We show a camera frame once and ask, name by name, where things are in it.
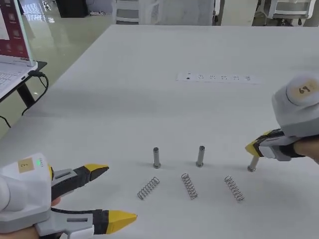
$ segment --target metal spring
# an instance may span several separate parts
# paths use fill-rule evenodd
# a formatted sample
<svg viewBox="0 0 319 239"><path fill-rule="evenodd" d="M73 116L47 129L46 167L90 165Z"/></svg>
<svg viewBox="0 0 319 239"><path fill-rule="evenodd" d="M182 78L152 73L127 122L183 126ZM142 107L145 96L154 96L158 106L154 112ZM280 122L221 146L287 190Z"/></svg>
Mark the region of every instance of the metal spring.
<svg viewBox="0 0 319 239"><path fill-rule="evenodd" d="M183 183L185 184L185 187L188 191L188 194L190 196L190 199L195 199L197 198L198 194L196 193L196 190L194 188L193 183L191 182L191 179L189 177L188 173L184 173L181 176L181 179L183 180Z"/></svg>
<svg viewBox="0 0 319 239"><path fill-rule="evenodd" d="M244 195L242 194L241 191L239 191L234 179L231 176L226 176L224 179L225 183L227 184L228 188L230 189L230 191L233 193L235 199L238 202L241 202L244 200Z"/></svg>
<svg viewBox="0 0 319 239"><path fill-rule="evenodd" d="M138 197L143 200L158 184L160 180L154 177L144 188L138 192Z"/></svg>

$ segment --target table surface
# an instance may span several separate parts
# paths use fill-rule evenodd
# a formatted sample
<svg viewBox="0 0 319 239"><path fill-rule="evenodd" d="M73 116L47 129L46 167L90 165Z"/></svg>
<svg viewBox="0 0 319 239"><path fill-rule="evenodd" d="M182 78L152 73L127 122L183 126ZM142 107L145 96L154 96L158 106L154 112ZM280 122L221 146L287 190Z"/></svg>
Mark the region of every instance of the table surface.
<svg viewBox="0 0 319 239"><path fill-rule="evenodd" d="M319 166L263 159L249 173L244 147L278 127L272 93L318 69L318 37L298 27L111 26L0 141L1 165L35 152L56 170L109 164L59 207L138 214L111 239L317 238ZM175 80L186 71L251 74L263 84ZM200 145L203 168L195 166ZM161 169L152 167L153 147ZM227 175L246 197L240 204ZM141 201L137 192L154 176L160 184Z"/></svg>

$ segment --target human hand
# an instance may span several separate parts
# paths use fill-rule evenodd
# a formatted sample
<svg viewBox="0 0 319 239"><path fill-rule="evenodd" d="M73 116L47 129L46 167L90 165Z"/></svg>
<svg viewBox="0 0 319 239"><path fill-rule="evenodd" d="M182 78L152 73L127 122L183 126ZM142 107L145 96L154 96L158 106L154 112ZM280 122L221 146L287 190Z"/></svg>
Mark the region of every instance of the human hand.
<svg viewBox="0 0 319 239"><path fill-rule="evenodd" d="M58 198L52 202L52 206L57 205L61 201L61 198ZM0 239L38 239L39 235L36 231L35 227L30 227L26 229L22 229L17 232L8 233L8 234L0 234Z"/></svg>
<svg viewBox="0 0 319 239"><path fill-rule="evenodd" d="M312 158L319 164L319 137L308 137L297 141L294 150L297 154Z"/></svg>

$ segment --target floor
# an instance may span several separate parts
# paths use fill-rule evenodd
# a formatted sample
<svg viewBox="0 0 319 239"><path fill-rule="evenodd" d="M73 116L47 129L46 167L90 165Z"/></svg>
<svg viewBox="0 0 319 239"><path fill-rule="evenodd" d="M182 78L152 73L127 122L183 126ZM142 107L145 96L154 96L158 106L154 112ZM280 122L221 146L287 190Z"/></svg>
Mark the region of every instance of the floor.
<svg viewBox="0 0 319 239"><path fill-rule="evenodd" d="M20 0L28 41L35 60L48 65L43 72L54 82L78 59L82 53L112 24L112 17L88 16L86 18L61 18L52 0ZM27 83L36 99L43 92L38 79ZM11 125L20 118L25 105L17 93L0 104L0 115ZM8 127L0 120L0 138Z"/></svg>

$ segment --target sticker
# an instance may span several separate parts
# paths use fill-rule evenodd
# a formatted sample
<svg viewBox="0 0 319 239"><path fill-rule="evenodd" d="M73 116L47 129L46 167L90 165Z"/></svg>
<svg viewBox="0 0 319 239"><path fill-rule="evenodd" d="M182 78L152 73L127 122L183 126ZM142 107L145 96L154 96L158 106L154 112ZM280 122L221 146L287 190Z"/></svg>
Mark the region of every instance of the sticker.
<svg viewBox="0 0 319 239"><path fill-rule="evenodd" d="M292 88L292 94L298 99L303 99L311 95L312 93L318 92L319 86L315 79L308 79L304 84L299 87Z"/></svg>
<svg viewBox="0 0 319 239"><path fill-rule="evenodd" d="M25 173L34 170L32 158L26 158L18 161L19 173Z"/></svg>

